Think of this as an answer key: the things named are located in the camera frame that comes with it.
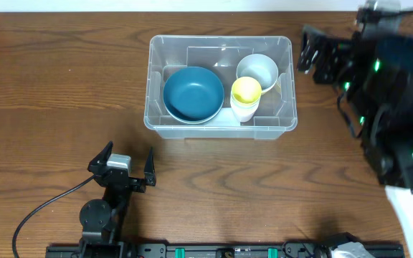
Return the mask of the dark blue bowl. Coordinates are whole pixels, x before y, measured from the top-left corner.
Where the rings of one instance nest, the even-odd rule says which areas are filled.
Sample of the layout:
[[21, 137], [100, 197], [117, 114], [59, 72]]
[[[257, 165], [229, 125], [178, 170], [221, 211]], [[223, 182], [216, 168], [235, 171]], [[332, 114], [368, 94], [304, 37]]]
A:
[[185, 67], [173, 73], [163, 88], [163, 103], [168, 105], [211, 105], [221, 108], [225, 92], [220, 78], [203, 67]]

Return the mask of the light blue cup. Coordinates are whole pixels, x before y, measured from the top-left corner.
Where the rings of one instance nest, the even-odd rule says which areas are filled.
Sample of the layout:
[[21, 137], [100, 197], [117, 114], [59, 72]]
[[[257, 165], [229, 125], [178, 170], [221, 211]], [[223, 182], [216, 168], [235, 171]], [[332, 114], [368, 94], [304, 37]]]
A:
[[254, 102], [254, 103], [241, 103], [241, 102], [235, 102], [235, 101], [233, 101], [233, 100], [231, 101], [231, 106], [236, 105], [236, 106], [244, 106], [244, 107], [249, 107], [249, 106], [258, 105], [258, 107], [259, 107], [259, 104], [260, 104], [260, 102], [259, 102], [259, 101]]

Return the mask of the yellow cup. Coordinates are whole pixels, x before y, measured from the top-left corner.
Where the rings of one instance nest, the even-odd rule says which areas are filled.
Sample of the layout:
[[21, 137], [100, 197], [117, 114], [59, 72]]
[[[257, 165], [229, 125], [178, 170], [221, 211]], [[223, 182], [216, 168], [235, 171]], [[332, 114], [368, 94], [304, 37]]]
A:
[[235, 102], [254, 105], [262, 94], [260, 83], [252, 77], [240, 77], [232, 84], [231, 95]]
[[240, 112], [255, 112], [258, 109], [258, 105], [254, 105], [254, 106], [249, 106], [249, 107], [244, 107], [244, 106], [231, 106], [231, 108], [233, 110], [238, 110]]

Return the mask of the cream bowl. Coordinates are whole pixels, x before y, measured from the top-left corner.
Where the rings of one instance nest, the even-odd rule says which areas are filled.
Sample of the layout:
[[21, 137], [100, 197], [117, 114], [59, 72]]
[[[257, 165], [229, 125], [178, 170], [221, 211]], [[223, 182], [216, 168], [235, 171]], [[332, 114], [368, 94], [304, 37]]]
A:
[[166, 110], [171, 117], [187, 125], [201, 125], [208, 123], [218, 116], [221, 108], [211, 105], [168, 105]]

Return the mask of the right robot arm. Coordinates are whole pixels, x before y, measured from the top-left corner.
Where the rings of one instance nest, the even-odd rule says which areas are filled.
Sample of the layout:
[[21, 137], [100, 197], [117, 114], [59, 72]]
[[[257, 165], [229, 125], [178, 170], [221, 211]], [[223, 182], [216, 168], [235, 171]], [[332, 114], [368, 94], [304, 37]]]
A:
[[363, 30], [347, 39], [308, 25], [302, 36], [298, 70], [352, 108], [341, 117], [361, 141], [413, 257], [413, 37]]

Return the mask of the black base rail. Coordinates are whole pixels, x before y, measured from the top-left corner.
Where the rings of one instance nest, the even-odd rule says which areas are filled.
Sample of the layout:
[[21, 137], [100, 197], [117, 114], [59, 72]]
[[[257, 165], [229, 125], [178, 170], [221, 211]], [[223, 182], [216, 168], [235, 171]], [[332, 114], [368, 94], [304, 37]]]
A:
[[405, 258], [401, 244], [366, 242], [349, 233], [337, 234], [322, 242], [290, 240], [282, 244], [173, 245], [164, 243], [52, 245], [46, 257], [122, 257], [122, 258], [240, 258], [240, 257], [379, 257]]

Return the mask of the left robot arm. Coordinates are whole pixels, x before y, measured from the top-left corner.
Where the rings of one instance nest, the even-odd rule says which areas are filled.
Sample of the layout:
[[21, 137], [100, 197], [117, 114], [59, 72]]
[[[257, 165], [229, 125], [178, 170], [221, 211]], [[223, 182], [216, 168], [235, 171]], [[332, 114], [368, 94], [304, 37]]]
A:
[[80, 255], [108, 255], [114, 251], [118, 256], [126, 248], [119, 242], [123, 221], [132, 193], [144, 193], [148, 186], [156, 185], [153, 150], [149, 150], [144, 166], [144, 177], [130, 175], [130, 156], [112, 153], [109, 142], [88, 164], [87, 170], [93, 180], [105, 189], [101, 199], [87, 202], [80, 210], [82, 238]]

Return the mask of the pink cup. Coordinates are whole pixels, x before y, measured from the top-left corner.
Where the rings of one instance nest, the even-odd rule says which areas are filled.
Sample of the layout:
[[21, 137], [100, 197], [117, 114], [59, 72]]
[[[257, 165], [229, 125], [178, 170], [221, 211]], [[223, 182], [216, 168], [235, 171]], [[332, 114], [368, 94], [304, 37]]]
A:
[[232, 112], [235, 118], [241, 123], [249, 121], [255, 114], [253, 110], [233, 110]]

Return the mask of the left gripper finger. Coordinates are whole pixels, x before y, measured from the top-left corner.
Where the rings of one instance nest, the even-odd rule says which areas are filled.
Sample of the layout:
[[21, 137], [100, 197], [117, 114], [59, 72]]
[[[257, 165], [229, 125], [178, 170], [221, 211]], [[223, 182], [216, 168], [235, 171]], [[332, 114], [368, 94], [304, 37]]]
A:
[[153, 148], [150, 148], [149, 150], [143, 172], [144, 172], [145, 178], [156, 177], [156, 172], [155, 172], [154, 162], [153, 162]]
[[110, 141], [88, 164], [87, 170], [94, 175], [103, 175], [107, 170], [107, 162], [112, 154], [113, 142]]

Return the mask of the grey-blue small bowl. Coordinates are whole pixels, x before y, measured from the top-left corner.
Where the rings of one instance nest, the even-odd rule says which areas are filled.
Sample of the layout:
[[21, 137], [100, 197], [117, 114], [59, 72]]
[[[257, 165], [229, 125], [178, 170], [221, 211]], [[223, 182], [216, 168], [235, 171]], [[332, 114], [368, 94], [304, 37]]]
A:
[[259, 82], [262, 95], [269, 92], [279, 77], [275, 62], [263, 54], [251, 54], [244, 57], [237, 65], [236, 77], [251, 77]]

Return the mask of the clear plastic storage container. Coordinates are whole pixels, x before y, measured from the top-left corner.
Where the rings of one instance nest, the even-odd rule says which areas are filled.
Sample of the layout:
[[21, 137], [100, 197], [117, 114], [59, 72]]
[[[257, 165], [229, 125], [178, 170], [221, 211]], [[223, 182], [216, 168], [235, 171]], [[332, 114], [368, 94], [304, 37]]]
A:
[[[270, 57], [278, 68], [282, 94], [260, 96], [252, 118], [239, 122], [231, 108], [231, 89], [239, 62], [251, 54]], [[216, 74], [224, 86], [224, 104], [208, 123], [187, 125], [169, 115], [163, 103], [167, 79], [185, 67], [203, 67]], [[150, 42], [145, 126], [165, 139], [254, 138], [274, 140], [298, 124], [292, 43], [283, 36], [157, 35]]]

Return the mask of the yellow small bowl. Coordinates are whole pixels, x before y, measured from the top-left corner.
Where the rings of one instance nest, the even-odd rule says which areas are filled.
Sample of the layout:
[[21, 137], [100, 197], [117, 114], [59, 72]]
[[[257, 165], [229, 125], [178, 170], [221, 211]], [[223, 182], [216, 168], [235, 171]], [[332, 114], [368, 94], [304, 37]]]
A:
[[280, 94], [280, 95], [282, 94], [281, 83], [280, 83], [279, 80], [277, 80], [277, 81], [274, 83], [274, 85], [272, 85], [271, 87], [268, 87], [268, 88], [266, 88], [266, 89], [263, 89], [261, 95], [264, 95], [264, 94], [266, 94], [266, 93], [268, 93], [268, 92], [272, 92], [272, 91], [275, 91], [276, 93], [278, 93], [278, 94]]

